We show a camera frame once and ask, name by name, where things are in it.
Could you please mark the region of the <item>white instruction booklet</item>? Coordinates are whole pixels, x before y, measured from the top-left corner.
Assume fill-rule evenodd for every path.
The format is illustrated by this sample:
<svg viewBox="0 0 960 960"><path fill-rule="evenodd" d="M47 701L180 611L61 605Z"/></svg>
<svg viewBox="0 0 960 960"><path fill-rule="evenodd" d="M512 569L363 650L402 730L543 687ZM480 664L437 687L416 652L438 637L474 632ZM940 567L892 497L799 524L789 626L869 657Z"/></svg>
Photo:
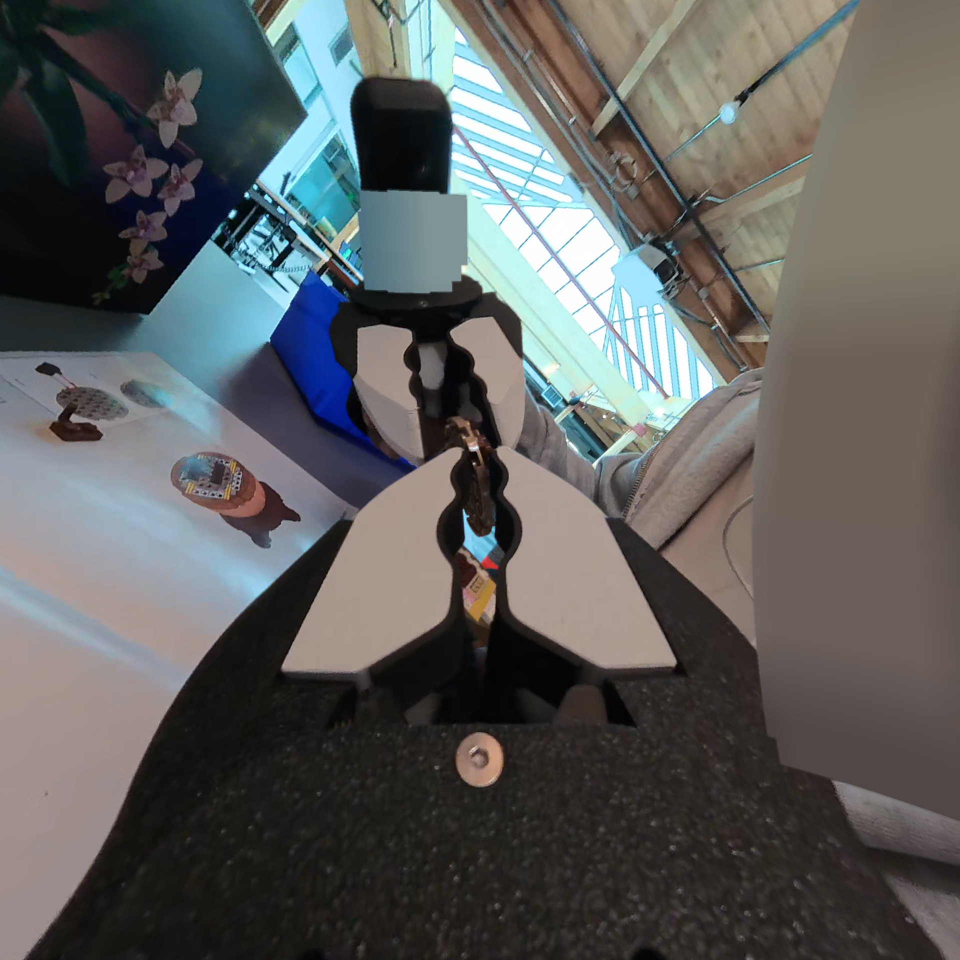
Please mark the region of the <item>white instruction booklet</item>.
<svg viewBox="0 0 960 960"><path fill-rule="evenodd" d="M51 433L73 401L101 440ZM185 497L171 472L203 453L299 520L259 547ZM156 354L2 353L2 958L64 909L212 644L354 513Z"/></svg>

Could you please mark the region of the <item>background office desks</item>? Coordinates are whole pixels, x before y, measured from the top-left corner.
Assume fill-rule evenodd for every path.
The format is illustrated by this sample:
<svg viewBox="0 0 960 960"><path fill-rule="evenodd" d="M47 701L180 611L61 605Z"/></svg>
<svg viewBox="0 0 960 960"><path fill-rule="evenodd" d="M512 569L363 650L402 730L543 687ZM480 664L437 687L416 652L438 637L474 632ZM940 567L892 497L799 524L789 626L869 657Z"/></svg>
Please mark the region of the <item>background office desks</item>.
<svg viewBox="0 0 960 960"><path fill-rule="evenodd" d="M261 180L237 201L212 242L249 275L282 289L301 285L310 273L340 293L362 281L361 271L341 247Z"/></svg>

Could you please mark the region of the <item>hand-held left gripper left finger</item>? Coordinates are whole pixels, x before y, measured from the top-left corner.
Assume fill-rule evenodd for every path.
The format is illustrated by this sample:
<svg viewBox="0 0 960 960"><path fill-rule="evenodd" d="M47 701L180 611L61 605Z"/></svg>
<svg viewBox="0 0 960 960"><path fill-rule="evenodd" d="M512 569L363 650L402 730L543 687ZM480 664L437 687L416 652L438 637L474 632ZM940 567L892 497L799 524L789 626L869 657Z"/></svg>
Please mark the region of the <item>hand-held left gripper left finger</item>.
<svg viewBox="0 0 960 960"><path fill-rule="evenodd" d="M441 548L456 504L454 448L359 510L282 663L292 677L366 681L455 609L455 571Z"/></svg>

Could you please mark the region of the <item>black flower print box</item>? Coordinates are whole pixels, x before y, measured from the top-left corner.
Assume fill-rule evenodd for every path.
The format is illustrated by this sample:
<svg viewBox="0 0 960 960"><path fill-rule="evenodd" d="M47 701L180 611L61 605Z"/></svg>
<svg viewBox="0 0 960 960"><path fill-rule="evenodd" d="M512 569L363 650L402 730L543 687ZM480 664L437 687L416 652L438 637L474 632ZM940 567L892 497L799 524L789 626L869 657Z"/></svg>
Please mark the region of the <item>black flower print box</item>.
<svg viewBox="0 0 960 960"><path fill-rule="evenodd" d="M1 3L1 294L146 315L306 118L287 2Z"/></svg>

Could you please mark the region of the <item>white ceiling projector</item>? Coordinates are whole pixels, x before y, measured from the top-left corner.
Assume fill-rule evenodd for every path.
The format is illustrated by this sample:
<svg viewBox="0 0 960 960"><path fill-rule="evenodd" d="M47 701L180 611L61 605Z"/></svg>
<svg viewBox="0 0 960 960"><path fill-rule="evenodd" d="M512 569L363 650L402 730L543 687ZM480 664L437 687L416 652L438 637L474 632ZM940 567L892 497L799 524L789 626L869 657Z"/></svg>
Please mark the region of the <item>white ceiling projector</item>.
<svg viewBox="0 0 960 960"><path fill-rule="evenodd" d="M623 254L611 270L615 284L629 295L636 308L672 302L684 280L676 257L653 243Z"/></svg>

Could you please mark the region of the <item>small brown brick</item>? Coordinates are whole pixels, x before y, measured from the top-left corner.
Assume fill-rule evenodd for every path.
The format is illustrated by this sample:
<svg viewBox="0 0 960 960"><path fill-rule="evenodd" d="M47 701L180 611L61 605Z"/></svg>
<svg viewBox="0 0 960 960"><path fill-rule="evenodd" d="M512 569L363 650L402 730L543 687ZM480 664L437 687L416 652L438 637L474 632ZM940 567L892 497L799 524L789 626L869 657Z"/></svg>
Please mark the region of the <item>small brown brick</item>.
<svg viewBox="0 0 960 960"><path fill-rule="evenodd" d="M56 438L67 443L98 442L103 438L100 428L92 422L74 420L78 403L68 403L59 416L50 423L49 430Z"/></svg>

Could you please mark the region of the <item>tan round plate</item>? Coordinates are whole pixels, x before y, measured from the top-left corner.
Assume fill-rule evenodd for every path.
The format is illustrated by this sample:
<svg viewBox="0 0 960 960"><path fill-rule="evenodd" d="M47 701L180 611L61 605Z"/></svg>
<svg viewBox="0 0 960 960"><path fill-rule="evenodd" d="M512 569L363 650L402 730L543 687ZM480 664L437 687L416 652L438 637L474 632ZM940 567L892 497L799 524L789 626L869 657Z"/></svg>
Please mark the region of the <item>tan round plate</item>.
<svg viewBox="0 0 960 960"><path fill-rule="evenodd" d="M479 427L459 415L447 419L444 438L446 450L462 451L457 482L463 497L463 511L471 531L485 537L493 532L497 516L490 478L493 449Z"/></svg>

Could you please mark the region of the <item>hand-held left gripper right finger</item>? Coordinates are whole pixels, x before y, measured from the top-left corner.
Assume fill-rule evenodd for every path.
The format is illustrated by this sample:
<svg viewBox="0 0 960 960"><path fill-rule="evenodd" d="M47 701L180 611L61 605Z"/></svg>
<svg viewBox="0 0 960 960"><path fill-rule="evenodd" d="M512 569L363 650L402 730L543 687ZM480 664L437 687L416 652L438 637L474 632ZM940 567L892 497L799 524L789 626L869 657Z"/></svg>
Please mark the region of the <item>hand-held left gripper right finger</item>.
<svg viewBox="0 0 960 960"><path fill-rule="evenodd" d="M604 512L514 450L499 448L496 462L505 556L488 678L565 689L673 673L677 657Z"/></svg>

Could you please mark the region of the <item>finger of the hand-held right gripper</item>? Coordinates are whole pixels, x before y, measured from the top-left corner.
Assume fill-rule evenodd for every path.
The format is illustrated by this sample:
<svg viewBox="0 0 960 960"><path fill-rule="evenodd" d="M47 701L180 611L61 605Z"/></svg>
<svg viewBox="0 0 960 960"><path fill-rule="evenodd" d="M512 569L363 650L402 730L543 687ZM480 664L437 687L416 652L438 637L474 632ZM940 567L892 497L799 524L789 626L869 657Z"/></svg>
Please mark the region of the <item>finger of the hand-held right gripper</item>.
<svg viewBox="0 0 960 960"><path fill-rule="evenodd" d="M494 319L467 319L451 331L452 343L468 354L473 381L486 403L496 448L514 450L524 423L524 368L501 326Z"/></svg>
<svg viewBox="0 0 960 960"><path fill-rule="evenodd" d="M356 335L354 387L361 406L382 439L422 439L422 408L411 383L408 354L414 334L387 324L362 326Z"/></svg>

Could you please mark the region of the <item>brick pot model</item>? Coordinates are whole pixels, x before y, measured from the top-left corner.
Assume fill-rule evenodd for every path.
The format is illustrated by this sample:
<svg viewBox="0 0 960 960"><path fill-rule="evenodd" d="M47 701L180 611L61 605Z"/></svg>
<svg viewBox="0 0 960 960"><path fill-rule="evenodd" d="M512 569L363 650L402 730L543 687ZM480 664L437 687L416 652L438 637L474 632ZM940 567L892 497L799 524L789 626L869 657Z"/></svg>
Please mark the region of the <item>brick pot model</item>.
<svg viewBox="0 0 960 960"><path fill-rule="evenodd" d="M483 564L465 546L455 556L460 577L462 606L476 624L489 628L493 625L497 606L497 583Z"/></svg>

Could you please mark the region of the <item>blue plastic bin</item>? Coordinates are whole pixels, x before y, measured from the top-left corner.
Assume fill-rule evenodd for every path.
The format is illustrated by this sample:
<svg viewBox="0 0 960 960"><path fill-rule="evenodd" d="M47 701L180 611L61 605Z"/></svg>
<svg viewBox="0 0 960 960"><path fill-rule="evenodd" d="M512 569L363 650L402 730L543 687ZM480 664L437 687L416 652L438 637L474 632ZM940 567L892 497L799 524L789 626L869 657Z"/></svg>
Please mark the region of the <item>blue plastic bin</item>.
<svg viewBox="0 0 960 960"><path fill-rule="evenodd" d="M352 420L353 381L334 356L330 325L345 297L309 271L270 335L277 354L314 419L354 446L385 458Z"/></svg>

